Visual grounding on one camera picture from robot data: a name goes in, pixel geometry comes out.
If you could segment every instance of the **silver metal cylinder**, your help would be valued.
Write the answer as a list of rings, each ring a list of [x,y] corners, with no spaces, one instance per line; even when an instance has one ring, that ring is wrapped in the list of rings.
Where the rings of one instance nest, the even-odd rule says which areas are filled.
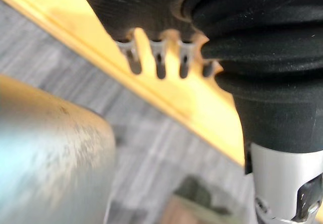
[[[1,224],[102,224],[114,158],[105,120],[0,76]]]
[[[291,221],[297,211],[297,194],[307,182],[323,173],[323,151],[287,153],[251,144],[256,212],[264,224],[314,221],[313,206],[304,222]]]

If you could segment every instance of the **metal clip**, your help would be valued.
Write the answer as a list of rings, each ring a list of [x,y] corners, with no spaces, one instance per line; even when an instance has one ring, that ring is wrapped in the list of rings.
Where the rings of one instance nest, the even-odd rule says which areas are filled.
[[[194,43],[178,42],[180,46],[180,77],[185,79],[188,75],[189,67],[194,59]]]
[[[214,73],[217,65],[218,65],[218,62],[213,59],[204,59],[203,69],[202,69],[203,77],[207,78],[211,76]]]
[[[126,57],[130,70],[134,74],[140,74],[142,71],[137,45],[135,39],[131,39],[128,42],[116,41],[121,53]]]
[[[166,40],[161,41],[149,41],[151,52],[156,62],[156,72],[159,79],[164,79],[166,77],[166,66],[165,66],[165,56],[166,56]]]

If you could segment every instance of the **metal pipe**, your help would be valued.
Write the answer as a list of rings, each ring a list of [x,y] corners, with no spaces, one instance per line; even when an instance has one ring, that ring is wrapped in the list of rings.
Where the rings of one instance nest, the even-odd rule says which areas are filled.
[[[0,76],[1,224],[102,224],[114,158],[105,120]]]

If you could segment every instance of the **yellow wooden edge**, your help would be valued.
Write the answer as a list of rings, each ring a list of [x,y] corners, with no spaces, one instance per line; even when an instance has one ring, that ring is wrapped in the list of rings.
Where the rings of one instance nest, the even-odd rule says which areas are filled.
[[[85,0],[4,1],[228,157],[244,164],[241,126],[231,97],[196,70],[186,80],[179,79],[175,52],[166,58],[167,79],[158,80],[147,39],[142,32],[136,32],[144,72],[134,76]],[[322,210],[318,219],[323,220]]]

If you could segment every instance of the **gray carpet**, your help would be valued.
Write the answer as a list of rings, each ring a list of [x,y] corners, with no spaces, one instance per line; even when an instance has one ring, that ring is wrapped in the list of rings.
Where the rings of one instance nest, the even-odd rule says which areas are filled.
[[[0,73],[89,107],[113,126],[118,169],[109,223],[157,223],[186,176],[203,179],[214,205],[256,223],[243,168],[1,2],[0,15]]]

